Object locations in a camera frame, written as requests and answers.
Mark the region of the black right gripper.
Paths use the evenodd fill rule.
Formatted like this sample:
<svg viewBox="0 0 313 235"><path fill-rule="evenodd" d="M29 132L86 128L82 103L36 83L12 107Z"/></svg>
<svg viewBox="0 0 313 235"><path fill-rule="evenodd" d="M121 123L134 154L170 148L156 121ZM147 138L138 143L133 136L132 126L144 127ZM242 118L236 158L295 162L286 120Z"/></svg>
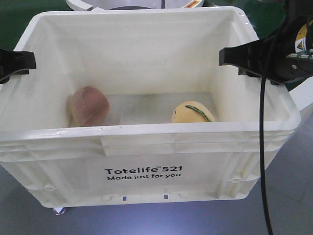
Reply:
<svg viewBox="0 0 313 235"><path fill-rule="evenodd" d="M285 0L285 18L273 33L276 42L269 61L271 84L291 84L313 75L313 2ZM238 75L262 77L269 42L256 40L219 51L219 66L238 68Z"/></svg>

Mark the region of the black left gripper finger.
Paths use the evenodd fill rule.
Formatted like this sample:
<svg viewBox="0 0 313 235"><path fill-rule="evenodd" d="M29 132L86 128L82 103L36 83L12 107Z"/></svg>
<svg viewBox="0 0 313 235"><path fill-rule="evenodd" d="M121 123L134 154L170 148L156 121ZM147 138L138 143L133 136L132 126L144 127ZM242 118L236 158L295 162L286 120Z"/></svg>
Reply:
<svg viewBox="0 0 313 235"><path fill-rule="evenodd" d="M0 83L7 83L13 75L28 75L36 69L35 54L30 51L0 49Z"/></svg>

